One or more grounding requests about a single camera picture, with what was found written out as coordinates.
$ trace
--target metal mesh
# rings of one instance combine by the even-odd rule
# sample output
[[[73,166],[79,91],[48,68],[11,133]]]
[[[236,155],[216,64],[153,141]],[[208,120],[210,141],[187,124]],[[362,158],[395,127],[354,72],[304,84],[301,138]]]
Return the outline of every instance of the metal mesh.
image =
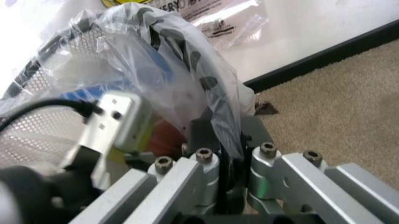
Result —
[[[95,27],[67,45],[73,56],[95,56],[97,38],[103,35]],[[28,99],[49,88],[51,76],[41,67],[26,83],[19,99]],[[83,128],[81,116],[71,109],[48,107],[34,111],[15,121],[0,137],[0,167],[39,161],[58,165],[76,144]]]

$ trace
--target plastic bag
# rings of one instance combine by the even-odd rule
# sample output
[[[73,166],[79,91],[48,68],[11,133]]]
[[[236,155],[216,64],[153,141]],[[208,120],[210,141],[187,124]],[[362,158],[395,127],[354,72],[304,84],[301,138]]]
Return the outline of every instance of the plastic bag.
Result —
[[[108,7],[120,0],[105,0]],[[168,12],[178,12],[199,28],[218,50],[256,41],[268,21],[262,0],[147,0],[140,1]]]
[[[92,100],[110,89],[144,96],[186,136],[190,121],[209,107],[230,159],[229,174],[234,175],[233,161],[243,161],[240,115],[253,113],[253,91],[237,80],[201,31],[176,13],[140,4],[101,15],[83,11],[73,18],[70,28],[44,45],[8,88],[0,111],[38,98]],[[10,132],[27,137],[27,131],[40,139],[35,130],[15,127]]]

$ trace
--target black baseboard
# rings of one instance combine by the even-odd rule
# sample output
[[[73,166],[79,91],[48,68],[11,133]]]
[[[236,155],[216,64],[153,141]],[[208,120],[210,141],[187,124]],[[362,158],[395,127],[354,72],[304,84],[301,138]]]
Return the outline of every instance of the black baseboard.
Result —
[[[255,92],[269,89],[273,86],[302,76],[315,69],[341,61],[347,57],[362,53],[371,48],[399,39],[399,20],[337,44],[331,48],[310,55],[292,64],[271,71],[244,84]]]

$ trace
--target hex socket screw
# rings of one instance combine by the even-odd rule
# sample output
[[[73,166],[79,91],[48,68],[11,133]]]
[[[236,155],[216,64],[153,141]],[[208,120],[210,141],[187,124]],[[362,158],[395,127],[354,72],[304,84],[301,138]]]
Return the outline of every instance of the hex socket screw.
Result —
[[[195,159],[202,164],[207,164],[212,161],[213,152],[209,148],[199,148],[195,152]]]
[[[173,160],[169,156],[160,156],[155,160],[155,170],[159,174],[166,174],[173,166]]]
[[[321,165],[321,161],[323,160],[323,156],[320,153],[312,150],[304,151],[303,157],[305,157],[305,159],[307,159],[316,167],[319,167]]]
[[[261,153],[268,159],[276,157],[277,148],[271,142],[263,142],[260,144]]]

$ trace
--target black wire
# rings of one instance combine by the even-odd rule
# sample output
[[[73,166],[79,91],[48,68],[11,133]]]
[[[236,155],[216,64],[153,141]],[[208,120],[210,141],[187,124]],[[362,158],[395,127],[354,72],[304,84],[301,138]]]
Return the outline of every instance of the black wire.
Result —
[[[36,101],[34,103],[30,103],[28,105],[23,105],[20,109],[16,112],[11,114],[9,117],[4,120],[0,125],[0,133],[4,131],[11,123],[13,123],[18,118],[22,117],[23,115],[46,106],[68,106],[73,108],[76,112],[78,112],[83,117],[89,117],[92,112],[98,112],[101,110],[96,106],[95,103],[85,102],[85,101],[74,101],[68,99],[45,99]]]

